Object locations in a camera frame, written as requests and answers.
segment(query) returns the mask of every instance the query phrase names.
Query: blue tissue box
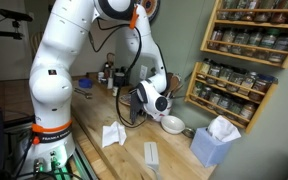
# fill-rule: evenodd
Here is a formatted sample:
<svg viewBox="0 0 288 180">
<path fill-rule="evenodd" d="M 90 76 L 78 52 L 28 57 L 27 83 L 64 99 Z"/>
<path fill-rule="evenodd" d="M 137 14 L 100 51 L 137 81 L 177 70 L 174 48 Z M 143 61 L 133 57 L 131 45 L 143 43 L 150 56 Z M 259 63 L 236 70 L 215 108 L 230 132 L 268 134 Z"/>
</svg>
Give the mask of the blue tissue box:
<svg viewBox="0 0 288 180">
<path fill-rule="evenodd" d="M 221 142 L 206 131 L 206 128 L 196 130 L 190 149 L 204 167 L 221 163 L 231 147 L 231 142 Z"/>
</svg>

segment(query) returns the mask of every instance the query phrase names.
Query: wooden table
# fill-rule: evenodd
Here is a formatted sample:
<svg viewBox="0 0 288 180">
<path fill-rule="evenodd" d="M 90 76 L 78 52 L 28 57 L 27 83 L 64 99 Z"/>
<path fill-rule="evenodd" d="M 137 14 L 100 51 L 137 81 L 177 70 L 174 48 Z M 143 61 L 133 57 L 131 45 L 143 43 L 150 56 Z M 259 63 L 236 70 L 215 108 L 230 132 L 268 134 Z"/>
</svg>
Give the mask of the wooden table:
<svg viewBox="0 0 288 180">
<path fill-rule="evenodd" d="M 215 167 L 203 167 L 189 149 L 192 140 L 183 134 L 168 134 L 159 122 L 150 119 L 137 128 L 126 128 L 127 138 L 123 146 L 114 143 L 102 148 L 103 126 L 110 126 L 114 121 L 120 121 L 112 90 L 107 90 L 95 80 L 93 82 L 93 87 L 89 90 L 93 94 L 92 99 L 85 99 L 81 94 L 73 94 L 72 113 L 116 179 L 156 178 L 144 160 L 144 142 L 147 141 L 157 143 L 159 170 L 163 179 L 209 178 Z M 124 116 L 129 114 L 129 107 L 120 105 L 120 109 Z"/>
</svg>

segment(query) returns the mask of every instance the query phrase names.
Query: white bowl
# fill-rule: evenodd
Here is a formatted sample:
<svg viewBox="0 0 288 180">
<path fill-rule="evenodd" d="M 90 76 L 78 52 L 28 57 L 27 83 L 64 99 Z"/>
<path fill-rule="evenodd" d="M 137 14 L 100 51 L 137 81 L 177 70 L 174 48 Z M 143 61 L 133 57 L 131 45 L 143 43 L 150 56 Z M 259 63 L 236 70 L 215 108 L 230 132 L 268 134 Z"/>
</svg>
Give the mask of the white bowl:
<svg viewBox="0 0 288 180">
<path fill-rule="evenodd" d="M 175 116 L 163 116 L 161 118 L 163 129 L 170 134 L 179 134 L 185 129 L 185 124 L 182 120 Z"/>
</svg>

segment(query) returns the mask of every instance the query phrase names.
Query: crumpled paper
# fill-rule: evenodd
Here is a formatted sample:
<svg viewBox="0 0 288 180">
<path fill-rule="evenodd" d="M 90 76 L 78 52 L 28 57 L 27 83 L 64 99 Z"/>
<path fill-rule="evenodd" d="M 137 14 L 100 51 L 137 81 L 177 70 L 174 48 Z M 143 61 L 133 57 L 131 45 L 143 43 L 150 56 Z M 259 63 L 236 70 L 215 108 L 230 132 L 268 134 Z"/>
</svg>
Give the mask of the crumpled paper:
<svg viewBox="0 0 288 180">
<path fill-rule="evenodd" d="M 208 126 L 207 131 L 213 138 L 222 142 L 229 142 L 241 137 L 238 129 L 222 116 L 213 119 Z"/>
<path fill-rule="evenodd" d="M 119 142 L 123 146 L 126 140 L 125 127 L 118 122 L 114 122 L 111 126 L 103 126 L 102 148 Z"/>
</svg>

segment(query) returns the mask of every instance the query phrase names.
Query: tissue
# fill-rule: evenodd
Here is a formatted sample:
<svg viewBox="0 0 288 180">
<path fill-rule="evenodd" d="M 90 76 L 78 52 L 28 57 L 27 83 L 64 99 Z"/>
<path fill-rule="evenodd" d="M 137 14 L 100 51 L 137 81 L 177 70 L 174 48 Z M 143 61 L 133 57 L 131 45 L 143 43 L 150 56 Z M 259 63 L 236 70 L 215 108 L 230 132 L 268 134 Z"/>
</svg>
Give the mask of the tissue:
<svg viewBox="0 0 288 180">
<path fill-rule="evenodd" d="M 114 122 L 111 126 L 103 126 L 102 148 L 119 142 L 123 146 L 126 140 L 125 127 L 118 122 Z"/>
<path fill-rule="evenodd" d="M 238 129 L 222 116 L 218 116 L 212 120 L 207 131 L 213 138 L 221 142 L 229 142 L 241 137 Z"/>
</svg>

